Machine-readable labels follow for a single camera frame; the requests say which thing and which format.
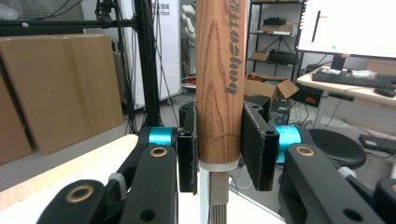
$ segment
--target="white table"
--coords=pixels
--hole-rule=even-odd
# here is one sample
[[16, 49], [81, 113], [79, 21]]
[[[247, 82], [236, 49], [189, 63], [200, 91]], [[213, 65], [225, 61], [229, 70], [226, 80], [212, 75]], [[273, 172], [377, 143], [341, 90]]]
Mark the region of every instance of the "white table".
[[314, 128], [317, 128], [318, 125], [320, 124], [320, 120], [324, 111], [324, 106], [326, 105], [327, 98], [329, 97], [329, 92], [338, 93], [341, 95], [353, 96], [358, 99], [371, 101], [378, 104], [396, 106], [396, 97], [389, 98], [379, 95], [374, 92], [374, 88], [348, 86], [348, 85], [313, 81], [312, 80], [313, 73], [315, 73], [315, 71], [297, 78], [297, 82], [307, 87], [323, 90], [323, 93], [320, 97], [318, 112], [314, 121]]
[[[64, 186], [79, 179], [107, 182], [137, 143], [130, 134], [0, 192], [0, 223], [36, 223]], [[199, 196], [179, 193], [179, 223], [200, 223]], [[230, 191], [228, 223], [284, 223], [269, 209]]]

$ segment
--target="floor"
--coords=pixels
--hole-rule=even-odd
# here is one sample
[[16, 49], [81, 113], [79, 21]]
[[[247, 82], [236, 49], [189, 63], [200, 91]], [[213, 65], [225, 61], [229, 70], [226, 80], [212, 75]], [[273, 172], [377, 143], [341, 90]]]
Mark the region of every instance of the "floor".
[[[167, 102], [162, 103], [161, 114], [163, 123], [165, 126], [177, 126], [177, 118], [174, 116], [173, 110], [176, 112], [181, 105], [193, 101], [195, 98], [194, 91], [187, 91], [172, 99], [173, 106], [170, 106]], [[312, 122], [316, 115], [317, 109], [312, 106], [305, 107], [304, 105], [295, 106], [290, 111], [290, 122], [305, 121], [307, 128], [312, 127]], [[143, 119], [143, 110], [137, 111], [136, 121], [140, 127]], [[321, 128], [324, 128], [329, 121], [331, 116], [324, 115], [320, 124]], [[70, 161], [75, 157], [78, 157], [88, 151], [91, 151], [97, 147], [112, 142], [125, 134], [126, 122], [114, 129], [107, 132], [101, 133], [75, 144], [71, 147], [65, 148], [56, 153], [48, 156], [43, 156], [39, 150], [35, 150], [32, 155], [26, 156], [16, 161], [9, 162], [0, 166], [0, 191], [8, 189], [24, 180], [27, 180], [35, 175], [39, 175], [55, 166], [58, 166], [66, 161]], [[330, 124], [327, 126], [328, 130], [336, 131], [344, 134], [349, 138], [359, 143], [358, 136], [361, 133], [373, 134], [375, 136], [387, 137], [386, 134], [376, 133], [374, 131], [365, 130], [359, 127], [351, 126], [341, 119], [333, 118]], [[379, 157], [386, 157], [387, 154], [372, 152], [373, 155], [368, 154], [366, 163], [359, 169], [355, 170], [358, 174], [358, 179], [369, 189], [374, 189], [378, 180], [386, 178], [390, 175], [390, 171], [393, 164], [393, 157], [387, 159], [380, 159]], [[281, 174], [281, 168], [276, 168], [276, 176]], [[246, 167], [237, 168], [230, 172], [233, 176], [233, 182], [231, 188], [240, 194], [246, 195], [252, 200], [263, 204], [275, 212], [279, 211], [279, 205], [277, 203], [277, 189], [278, 183], [274, 182], [274, 190], [270, 192], [257, 192], [251, 186], [251, 180], [248, 177]]]

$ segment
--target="black metal stand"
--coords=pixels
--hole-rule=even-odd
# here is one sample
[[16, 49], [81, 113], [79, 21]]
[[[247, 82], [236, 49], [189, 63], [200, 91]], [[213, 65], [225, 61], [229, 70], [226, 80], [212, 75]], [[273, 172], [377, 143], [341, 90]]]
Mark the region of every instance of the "black metal stand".
[[160, 114], [151, 1], [134, 1], [134, 7], [139, 12], [136, 14], [137, 26], [135, 29], [139, 40], [140, 64], [146, 105], [143, 127], [163, 126]]

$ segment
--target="black cable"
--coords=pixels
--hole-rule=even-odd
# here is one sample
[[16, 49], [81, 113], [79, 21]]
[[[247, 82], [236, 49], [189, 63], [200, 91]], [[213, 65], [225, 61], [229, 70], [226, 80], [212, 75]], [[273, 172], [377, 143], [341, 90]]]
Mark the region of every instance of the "black cable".
[[[290, 110], [291, 108], [293, 108], [293, 106], [294, 106], [296, 103], [297, 103], [297, 101], [294, 101], [294, 103], [291, 104], [291, 105], [290, 105], [288, 108], [286, 108], [286, 110], [284, 110], [284, 111]], [[279, 115], [279, 114], [283, 114], [283, 112], [282, 112], [282, 111], [276, 111], [276, 112], [274, 113], [274, 115], [273, 115], [272, 117], [270, 117], [269, 119], [273, 119], [274, 117], [276, 117], [276, 116]]]
[[66, 2], [64, 2], [64, 4], [61, 7], [59, 7], [56, 11], [52, 12], [49, 16], [37, 18], [37, 19], [34, 19], [34, 21], [42, 21], [42, 20], [44, 20], [46, 18], [50, 18], [51, 16], [55, 15], [55, 13], [59, 12], [60, 10], [62, 10], [62, 8], [64, 8], [69, 2], [70, 2], [70, 0], [67, 0]]
[[364, 129], [364, 128], [361, 128], [361, 127], [359, 127], [359, 126], [356, 126], [356, 125], [353, 125], [353, 124], [349, 123], [346, 119], [343, 119], [343, 122], [346, 123], [346, 124], [348, 124], [349, 126], [352, 126], [352, 127], [356, 128], [356, 129], [362, 130], [362, 131], [364, 131], [364, 132], [370, 134], [371, 136], [374, 136], [371, 132], [367, 131], [367, 130]]
[[[394, 136], [394, 133], [391, 133], [390, 135], [388, 135], [388, 137], [384, 138], [384, 139], [382, 140], [382, 142], [381, 142], [380, 144], [378, 144], [378, 147], [381, 147], [382, 145], [384, 145], [392, 136]], [[394, 150], [394, 151], [388, 150], [388, 156], [386, 156], [386, 157], [380, 157], [380, 156], [375, 155], [374, 153], [372, 153], [373, 151], [374, 151], [374, 149], [371, 149], [370, 151], [368, 151], [368, 152], [366, 152], [366, 153], [367, 153], [367, 154], [370, 154], [370, 155], [372, 155], [372, 156], [375, 156], [375, 157], [377, 157], [377, 158], [379, 158], [379, 159], [387, 159], [387, 158], [390, 158], [391, 156], [394, 156], [394, 155], [396, 154], [396, 150]]]
[[121, 63], [123, 66], [123, 79], [124, 79], [124, 87], [125, 87], [125, 97], [127, 98], [127, 113], [128, 113], [128, 121], [127, 125], [125, 128], [125, 134], [127, 133], [129, 129], [129, 133], [137, 133], [136, 129], [136, 118], [135, 118], [135, 113], [134, 113], [134, 97], [132, 95], [132, 88], [131, 88], [131, 77], [130, 77], [130, 67], [129, 67], [129, 60], [128, 56], [125, 51], [125, 40], [124, 40], [124, 27], [121, 27], [120, 21], [123, 21], [123, 16], [122, 16], [122, 11], [120, 10], [120, 4], [119, 2], [115, 2], [116, 10], [118, 14], [116, 13], [116, 20], [117, 20], [117, 28], [120, 31], [120, 39], [119, 39], [119, 52], [121, 56]]
[[302, 121], [302, 123], [301, 123], [301, 125], [302, 126], [305, 126], [304, 124], [305, 124], [305, 121], [308, 119], [308, 117], [309, 117], [309, 112], [308, 112], [308, 108], [306, 107], [306, 104], [304, 104], [304, 108], [305, 108], [305, 112], [306, 112], [306, 117], [305, 117], [305, 119]]
[[320, 61], [317, 63], [317, 65], [318, 65], [318, 64], [320, 64], [320, 63], [321, 63], [321, 61], [323, 61], [323, 59], [324, 59], [324, 58], [326, 58], [326, 56], [327, 56], [327, 54], [325, 54], [325, 55], [323, 56], [323, 58], [322, 58], [322, 59], [320, 59]]
[[38, 20], [39, 20], [39, 21], [42, 21], [42, 20], [44, 20], [44, 19], [49, 19], [49, 18], [54, 18], [54, 17], [62, 16], [64, 13], [70, 11], [71, 9], [73, 9], [74, 7], [76, 7], [78, 4], [80, 4], [82, 1], [83, 1], [83, 0], [79, 0], [79, 1], [76, 2], [73, 6], [71, 6], [70, 8], [68, 8], [67, 10], [65, 10], [65, 11], [63, 11], [63, 12], [61, 12], [61, 13], [59, 13], [59, 14], [51, 14], [50, 16], [47, 16], [47, 17], [38, 18]]
[[309, 125], [311, 123], [312, 123], [312, 119], [307, 120], [306, 123], [304, 124], [304, 127], [306, 127], [307, 125]]
[[345, 98], [346, 98], [346, 96], [347, 96], [347, 95], [346, 95], [347, 91], [358, 90], [358, 89], [367, 89], [367, 87], [349, 88], [349, 89], [344, 90], [340, 102], [338, 102], [337, 106], [335, 107], [334, 111], [332, 112], [332, 117], [330, 118], [330, 120], [329, 120], [329, 122], [326, 124], [326, 126], [324, 126], [323, 130], [326, 130], [327, 126], [329, 126], [329, 124], [332, 122], [332, 119], [334, 118], [334, 115], [335, 115], [335, 112], [336, 112], [337, 109], [338, 109], [338, 106], [341, 104], [341, 102], [343, 102], [343, 101], [345, 100]]
[[[134, 10], [134, 2], [131, 1], [131, 6], [132, 6], [132, 11], [135, 12]], [[131, 94], [132, 94], [132, 99], [134, 102], [136, 102], [136, 65], [137, 65], [137, 34], [136, 32], [131, 32], [131, 48], [132, 48], [132, 71], [131, 71], [131, 77], [129, 80], [130, 86], [131, 86]]]
[[[157, 21], [157, 30], [156, 30], [156, 36], [154, 36], [154, 44], [155, 44], [155, 49], [157, 51], [158, 57], [160, 59], [160, 69], [161, 69], [161, 75], [160, 75], [160, 96], [161, 96], [162, 82], [164, 82], [165, 87], [166, 87], [166, 91], [168, 93], [169, 101], [172, 102], [171, 93], [169, 91], [169, 86], [168, 86], [168, 83], [167, 83], [167, 80], [166, 80], [165, 72], [163, 70], [163, 45], [162, 45], [161, 20], [160, 20], [160, 15], [158, 13], [158, 10], [159, 10], [158, 0], [156, 0], [154, 4], [155, 4], [155, 8], [157, 9], [157, 12], [154, 12], [155, 15], [152, 18], [153, 21], [152, 21], [151, 25], [153, 26], [154, 25], [153, 22], [155, 20]], [[157, 41], [157, 37], [158, 36], [157, 35], [160, 38], [160, 48], [158, 47], [158, 41]], [[175, 117], [175, 121], [176, 121], [176, 124], [177, 124], [177, 127], [178, 127], [177, 114], [176, 114], [176, 111], [175, 111], [174, 104], [172, 103], [171, 106], [172, 106], [172, 111], [173, 111], [173, 114], [174, 114], [174, 117]]]

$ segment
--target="box on shelf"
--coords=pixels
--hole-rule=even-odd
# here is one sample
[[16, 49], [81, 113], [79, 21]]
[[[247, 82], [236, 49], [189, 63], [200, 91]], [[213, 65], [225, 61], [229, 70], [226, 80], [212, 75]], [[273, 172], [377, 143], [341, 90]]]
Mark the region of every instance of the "box on shelf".
[[379, 74], [396, 76], [396, 62], [391, 60], [369, 59], [366, 69]]
[[32, 154], [3, 75], [0, 72], [0, 164]]
[[268, 34], [273, 34], [274, 32], [289, 32], [291, 34], [293, 27], [292, 25], [263, 25], [262, 30]]
[[253, 2], [276, 2], [277, 0], [253, 0]]
[[271, 103], [275, 98], [289, 99], [299, 90], [288, 78], [273, 77], [264, 73], [246, 73], [245, 92], [247, 96], [259, 94], [271, 97]]
[[0, 57], [43, 154], [123, 123], [108, 35], [4, 37]]
[[267, 61], [269, 56], [270, 56], [270, 54], [266, 51], [257, 51], [251, 55], [251, 59], [257, 60], [257, 61]]

